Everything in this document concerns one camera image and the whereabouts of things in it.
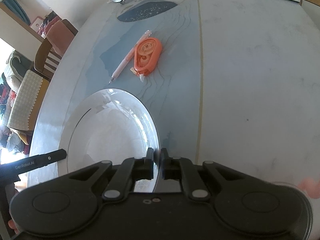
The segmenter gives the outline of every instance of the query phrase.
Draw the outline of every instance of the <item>pen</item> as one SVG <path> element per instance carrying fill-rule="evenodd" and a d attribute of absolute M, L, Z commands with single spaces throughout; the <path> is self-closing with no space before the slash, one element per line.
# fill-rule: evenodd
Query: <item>pen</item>
<path fill-rule="evenodd" d="M 124 60 L 120 63 L 120 65 L 116 68 L 116 70 L 114 71 L 114 73 L 111 76 L 111 79 L 109 81 L 109 85 L 111 84 L 111 82 L 113 80 L 115 80 L 121 73 L 121 71 L 124 69 L 124 67 L 129 63 L 129 61 L 133 58 L 134 56 L 134 50 L 137 46 L 137 44 L 140 41 L 145 40 L 146 38 L 148 38 L 151 35 L 151 31 L 147 30 L 142 37 L 137 41 L 137 43 L 135 44 L 135 46 L 129 51 L 129 53 L 127 54 L 127 56 L 124 57 Z"/>

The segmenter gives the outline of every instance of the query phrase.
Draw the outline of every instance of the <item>curtain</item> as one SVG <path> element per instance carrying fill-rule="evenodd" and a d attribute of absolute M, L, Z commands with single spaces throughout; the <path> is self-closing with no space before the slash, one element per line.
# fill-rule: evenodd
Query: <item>curtain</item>
<path fill-rule="evenodd" d="M 26 12 L 22 9 L 20 4 L 16 0 L 4 0 L 3 3 L 12 11 L 16 16 L 18 16 L 27 25 L 30 25 L 30 19 Z"/>

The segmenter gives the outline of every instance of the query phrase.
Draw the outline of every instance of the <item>white table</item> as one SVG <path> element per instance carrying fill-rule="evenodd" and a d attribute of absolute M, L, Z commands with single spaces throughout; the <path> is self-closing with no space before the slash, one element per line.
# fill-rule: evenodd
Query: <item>white table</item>
<path fill-rule="evenodd" d="M 137 12 L 126 12 L 148 1 L 155 0 L 106 3 L 88 19 L 49 85 L 30 154 L 58 149 L 75 107 L 108 87 L 127 51 L 151 29 L 164 47 L 158 67 L 141 83 L 131 63 L 113 87 L 145 104 L 169 155 L 213 160 L 267 181 L 317 180 L 320 31 L 301 6 L 289 0 L 165 0 L 178 5 L 130 22 Z M 51 164 L 30 172 L 29 186 L 55 177 L 57 164 Z M 316 239 L 320 200 L 312 204 L 310 239 Z"/>

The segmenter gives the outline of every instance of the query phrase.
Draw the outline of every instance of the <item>pink cushion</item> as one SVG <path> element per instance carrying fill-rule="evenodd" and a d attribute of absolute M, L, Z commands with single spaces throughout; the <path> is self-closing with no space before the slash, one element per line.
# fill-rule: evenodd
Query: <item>pink cushion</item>
<path fill-rule="evenodd" d="M 61 57 L 63 57 L 74 37 L 75 36 L 63 24 L 62 21 L 57 21 L 54 25 L 52 25 L 46 36 L 46 38 L 52 44 L 53 49 Z"/>
<path fill-rule="evenodd" d="M 43 29 L 44 35 L 47 35 L 47 33 L 51 29 L 51 27 L 59 20 L 61 20 L 61 18 L 59 16 L 56 16 L 55 18 L 53 18 L 53 20 L 51 22 L 49 22 L 46 27 L 44 27 L 44 29 Z"/>

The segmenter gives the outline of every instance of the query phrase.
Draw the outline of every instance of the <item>orange correction tape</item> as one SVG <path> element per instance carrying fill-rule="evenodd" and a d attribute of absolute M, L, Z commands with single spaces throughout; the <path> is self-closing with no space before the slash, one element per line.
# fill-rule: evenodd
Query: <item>orange correction tape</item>
<path fill-rule="evenodd" d="M 137 76 L 143 81 L 156 67 L 160 53 L 161 42 L 157 38 L 148 38 L 141 41 L 134 52 L 134 69 Z"/>

